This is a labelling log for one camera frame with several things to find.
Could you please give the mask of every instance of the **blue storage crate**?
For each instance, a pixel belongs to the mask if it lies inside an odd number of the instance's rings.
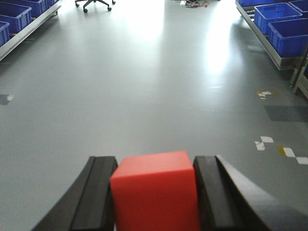
[[[10,40],[9,23],[0,22],[0,47]]]
[[[302,13],[304,18],[308,18],[308,0],[291,1],[289,4]]]
[[[260,31],[267,35],[269,23],[301,18],[303,15],[288,3],[276,3],[255,7],[255,24]]]
[[[33,17],[39,17],[47,10],[46,0],[0,0],[1,2],[28,6],[32,8],[31,15]]]
[[[50,8],[54,5],[58,0],[46,0],[47,1],[47,8]]]
[[[281,57],[301,56],[308,42],[308,18],[269,23],[269,42]]]
[[[281,0],[237,0],[237,1],[241,6],[253,6],[253,5],[281,2]]]
[[[31,7],[0,2],[0,21],[10,24],[10,33],[18,33],[31,23]]]

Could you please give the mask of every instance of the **office chair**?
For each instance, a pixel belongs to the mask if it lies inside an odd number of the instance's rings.
[[[86,1],[86,0],[75,0],[75,5],[76,7],[79,7],[79,4],[77,3],[78,1]],[[104,2],[103,0],[87,0],[86,4],[83,5],[83,12],[84,13],[87,13],[88,10],[85,8],[87,5],[89,5],[91,2],[96,2],[96,1],[99,1],[105,5],[108,6],[107,10],[108,11],[111,11],[111,7],[109,7],[109,4],[107,2]]]

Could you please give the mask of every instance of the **gray floor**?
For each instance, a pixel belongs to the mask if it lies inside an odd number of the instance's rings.
[[[308,214],[308,124],[272,121],[264,106],[307,106],[292,93],[231,0],[188,9],[172,0],[64,0],[0,62],[0,230],[28,231],[90,155],[186,150],[225,157]],[[265,100],[257,91],[276,91]],[[269,136],[265,151],[255,141]]]

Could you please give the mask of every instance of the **cable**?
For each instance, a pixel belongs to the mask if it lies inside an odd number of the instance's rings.
[[[187,8],[197,8],[197,7],[207,7],[210,3],[206,0],[204,0],[202,3],[200,3],[200,0],[197,0],[195,2],[191,2],[189,0],[186,0],[186,7]]]

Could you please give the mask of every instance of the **red cube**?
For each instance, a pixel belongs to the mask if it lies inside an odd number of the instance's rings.
[[[200,231],[185,151],[124,158],[110,178],[118,231]]]

